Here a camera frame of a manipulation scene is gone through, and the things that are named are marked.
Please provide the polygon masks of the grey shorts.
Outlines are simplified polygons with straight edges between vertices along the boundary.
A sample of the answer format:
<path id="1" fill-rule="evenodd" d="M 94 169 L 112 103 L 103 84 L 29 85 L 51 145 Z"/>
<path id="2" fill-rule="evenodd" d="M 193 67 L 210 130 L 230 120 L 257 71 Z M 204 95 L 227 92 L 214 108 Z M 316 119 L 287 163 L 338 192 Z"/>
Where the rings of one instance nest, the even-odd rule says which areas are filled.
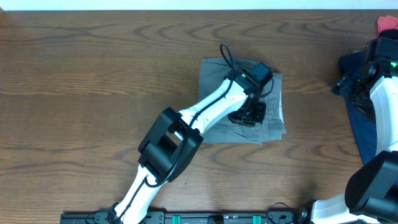
<path id="1" fill-rule="evenodd" d="M 201 62 L 198 81 L 198 100 L 204 99 L 215 91 L 229 71 L 225 60 L 204 58 Z M 204 143 L 253 143 L 281 140 L 286 133 L 282 112 L 282 78 L 283 74 L 273 73 L 273 79 L 264 87 L 266 97 L 261 101 L 266 104 L 266 114 L 261 124 L 253 127 L 232 123 L 227 117 L 219 120 L 204 135 Z"/>

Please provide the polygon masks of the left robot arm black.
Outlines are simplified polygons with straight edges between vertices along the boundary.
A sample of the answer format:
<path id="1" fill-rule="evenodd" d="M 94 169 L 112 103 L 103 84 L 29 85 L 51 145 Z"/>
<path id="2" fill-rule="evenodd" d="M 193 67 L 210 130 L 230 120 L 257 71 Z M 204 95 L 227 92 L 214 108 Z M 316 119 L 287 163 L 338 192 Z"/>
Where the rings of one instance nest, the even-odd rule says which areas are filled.
<path id="1" fill-rule="evenodd" d="M 108 223 L 139 223 L 161 186 L 176 179 L 192 161 L 203 135 L 221 118 L 253 127 L 261 124 L 266 105 L 264 86 L 272 81 L 272 69 L 259 62 L 250 71 L 233 63 L 221 85 L 197 104 L 176 112 L 161 112 L 139 145 L 136 178 L 123 200 L 108 212 Z"/>

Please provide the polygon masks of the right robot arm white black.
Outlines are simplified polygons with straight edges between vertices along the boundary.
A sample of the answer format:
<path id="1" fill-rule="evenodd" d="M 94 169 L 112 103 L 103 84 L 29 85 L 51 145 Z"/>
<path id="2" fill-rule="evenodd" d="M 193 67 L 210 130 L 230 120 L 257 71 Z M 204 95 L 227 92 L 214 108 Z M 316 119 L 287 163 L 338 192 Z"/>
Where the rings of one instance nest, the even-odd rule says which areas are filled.
<path id="1" fill-rule="evenodd" d="M 332 92 L 346 99 L 357 146 L 368 155 L 341 195 L 316 200 L 305 223 L 397 223 L 397 37 L 342 57 Z"/>

